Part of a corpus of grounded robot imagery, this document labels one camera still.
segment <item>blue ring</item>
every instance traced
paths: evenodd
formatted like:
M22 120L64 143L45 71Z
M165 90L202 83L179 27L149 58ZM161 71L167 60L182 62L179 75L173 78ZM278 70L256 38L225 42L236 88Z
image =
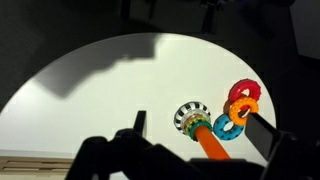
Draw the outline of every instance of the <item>blue ring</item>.
M222 114L218 119L214 122L213 132L216 136L218 136L221 140L232 140L237 138L243 131L244 126L237 126L233 124L232 128L228 131L225 131L223 128L226 124L232 122L229 116Z

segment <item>plastic ring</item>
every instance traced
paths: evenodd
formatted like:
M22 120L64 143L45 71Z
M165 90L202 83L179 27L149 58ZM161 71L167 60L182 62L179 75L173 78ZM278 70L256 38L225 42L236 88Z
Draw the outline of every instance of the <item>plastic ring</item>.
M248 116L239 117L238 111L244 105L248 105L250 107L250 113L257 113L259 111L258 103L255 99L250 97L242 97L236 100L230 108L229 117L231 121L237 126L244 126L247 123Z
M194 119L196 118L203 118L203 116L201 114L194 114L194 115L191 115L190 117L188 117L184 123L183 123L183 127L186 129L187 128L187 125L191 123L191 121L193 121Z
M251 79L243 79L237 82L230 90L228 99L232 102L236 101L242 96L242 92L246 89L249 89L248 97L259 100L261 95L261 87L256 81ZM247 110L249 107L241 107L241 110Z
M210 131L212 131L212 126L208 121L199 121L195 125L193 125L190 129L189 136L191 137L192 140L198 141L197 138L194 136L194 131L197 129L199 126L206 126Z
M195 112L196 114L199 113L202 116L205 116L209 122L211 121L210 111L207 106L198 101L188 102L178 109L173 119L175 127L182 134L187 135L185 132L184 123L187 120L188 116L190 116L190 114L192 114L193 112Z
M199 118L194 118L192 119L185 128L186 134L189 134L191 127L193 127L196 123L198 122L202 122L202 121L207 121L208 123L210 123L206 118L204 117L199 117Z
M232 128L225 131L224 127L232 122L228 115L222 114L218 119L214 122L213 132L214 134L221 140L232 140L237 138L243 131L244 126L237 126L233 124Z

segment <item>stacking ring toy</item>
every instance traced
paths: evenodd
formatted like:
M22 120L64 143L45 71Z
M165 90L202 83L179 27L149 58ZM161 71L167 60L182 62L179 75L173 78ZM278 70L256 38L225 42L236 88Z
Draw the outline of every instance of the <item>stacking ring toy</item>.
M213 132L216 136L218 136L219 139L225 140L225 141L232 140L238 137L242 133L244 126L237 126L235 124L233 124L231 129L225 131L224 127L230 122L231 120L226 114L221 115L214 122Z
M261 95L261 88L256 81L250 79L243 79L237 82L229 92L229 100L232 102L236 101L242 96L242 92L246 89L249 89L248 97L259 100ZM241 107L241 110L247 110L248 106Z
M194 119L203 118L211 124L210 111L201 102L188 102L181 106L174 115L174 125L182 134L189 135L188 125L193 125Z
M210 112L200 102L189 102L181 106L173 119L174 125L181 133L198 141L209 158L230 159L227 151L212 134Z
M247 123L248 116L239 117L238 112L244 105L248 105L250 107L250 113L257 113L259 110L259 106L257 101L251 97L241 97L236 100L230 108L229 117L231 121L238 126L244 126Z

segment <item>white table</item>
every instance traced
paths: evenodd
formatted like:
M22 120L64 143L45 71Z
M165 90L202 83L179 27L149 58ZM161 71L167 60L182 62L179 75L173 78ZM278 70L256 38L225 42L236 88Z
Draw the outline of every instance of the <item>white table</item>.
M177 34L133 34L99 41L48 65L25 83L0 115L0 156L73 158L82 141L133 127L147 110L146 138L184 160L206 154L178 132L176 110L200 101L214 121L232 85L257 81L259 114L275 126L274 108L263 82L239 57L210 42ZM232 158L265 165L242 133L220 141Z

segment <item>dark background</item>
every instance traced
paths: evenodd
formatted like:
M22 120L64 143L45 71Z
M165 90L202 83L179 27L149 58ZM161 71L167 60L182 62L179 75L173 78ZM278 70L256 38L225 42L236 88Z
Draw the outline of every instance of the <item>dark background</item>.
M292 1L263 1L224 2L212 30L203 32L208 7L200 0L132 0L129 18L121 16L121 0L1 0L0 110L29 78L70 51L122 34L170 32L238 55L268 88L278 128L320 140L320 61L297 52Z

